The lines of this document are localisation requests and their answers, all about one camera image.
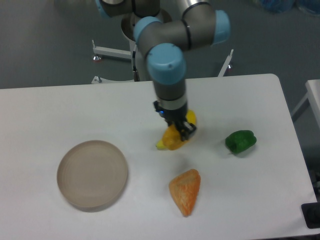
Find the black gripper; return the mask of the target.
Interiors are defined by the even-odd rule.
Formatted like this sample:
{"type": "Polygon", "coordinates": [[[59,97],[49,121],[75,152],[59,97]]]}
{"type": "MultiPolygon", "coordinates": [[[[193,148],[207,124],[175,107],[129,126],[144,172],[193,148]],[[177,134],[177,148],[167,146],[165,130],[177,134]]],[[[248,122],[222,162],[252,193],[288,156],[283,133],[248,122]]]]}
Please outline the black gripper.
{"type": "Polygon", "coordinates": [[[195,124],[187,121],[188,101],[185,98],[175,100],[158,99],[153,102],[154,110],[166,120],[174,123],[181,141],[188,141],[197,130],[195,124]]]}

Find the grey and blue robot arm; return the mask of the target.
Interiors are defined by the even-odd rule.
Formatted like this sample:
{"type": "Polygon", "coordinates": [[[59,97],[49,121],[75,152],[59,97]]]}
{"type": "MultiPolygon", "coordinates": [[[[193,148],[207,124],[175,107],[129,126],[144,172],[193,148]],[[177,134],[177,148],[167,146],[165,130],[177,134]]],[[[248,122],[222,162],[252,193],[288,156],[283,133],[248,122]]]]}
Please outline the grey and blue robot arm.
{"type": "Polygon", "coordinates": [[[158,0],[97,0],[107,18],[130,16],[128,28],[147,76],[153,82],[155,111],[173,126],[181,141],[189,140],[196,125],[187,121],[186,61],[184,51],[220,44],[231,35],[227,13],[207,0],[178,0],[179,20],[166,21],[158,0]]]}

